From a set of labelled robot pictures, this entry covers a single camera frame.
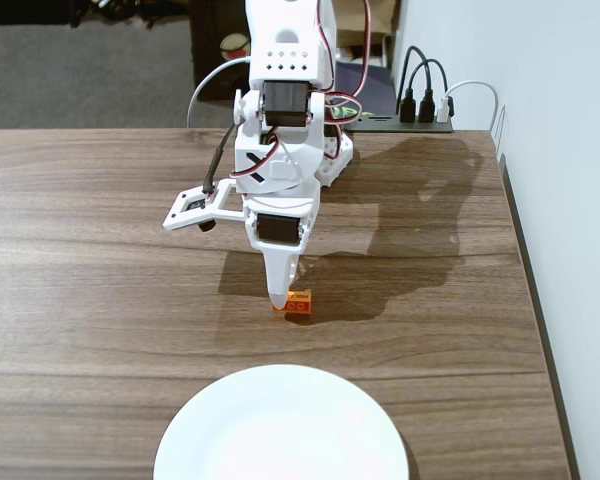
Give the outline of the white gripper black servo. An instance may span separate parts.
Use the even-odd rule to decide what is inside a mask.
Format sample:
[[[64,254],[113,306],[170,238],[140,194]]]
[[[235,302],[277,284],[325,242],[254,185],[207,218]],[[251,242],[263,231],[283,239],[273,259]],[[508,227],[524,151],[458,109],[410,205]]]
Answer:
[[[271,304],[283,309],[289,286],[297,277],[299,254],[304,252],[316,221],[320,193],[243,194],[242,201],[247,237],[254,249],[263,251]],[[279,250],[288,250],[292,256]]]

